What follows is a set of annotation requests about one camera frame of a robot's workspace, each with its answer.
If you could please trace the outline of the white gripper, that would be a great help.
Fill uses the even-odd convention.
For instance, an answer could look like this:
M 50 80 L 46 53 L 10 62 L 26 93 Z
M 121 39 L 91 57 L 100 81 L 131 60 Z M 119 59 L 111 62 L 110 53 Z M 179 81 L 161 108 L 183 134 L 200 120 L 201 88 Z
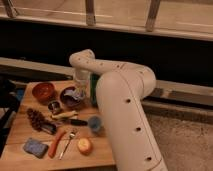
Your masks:
M 85 91 L 90 82 L 90 72 L 83 69 L 74 69 L 74 81 L 79 90 Z

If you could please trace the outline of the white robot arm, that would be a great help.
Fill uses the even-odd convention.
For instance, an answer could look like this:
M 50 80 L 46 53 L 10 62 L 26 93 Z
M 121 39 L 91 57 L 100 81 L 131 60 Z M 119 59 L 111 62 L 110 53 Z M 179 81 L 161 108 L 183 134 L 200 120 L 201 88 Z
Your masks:
M 70 56 L 80 80 L 85 70 L 97 74 L 96 100 L 118 171 L 168 171 L 141 100 L 156 87 L 147 66 L 100 60 L 86 49 Z

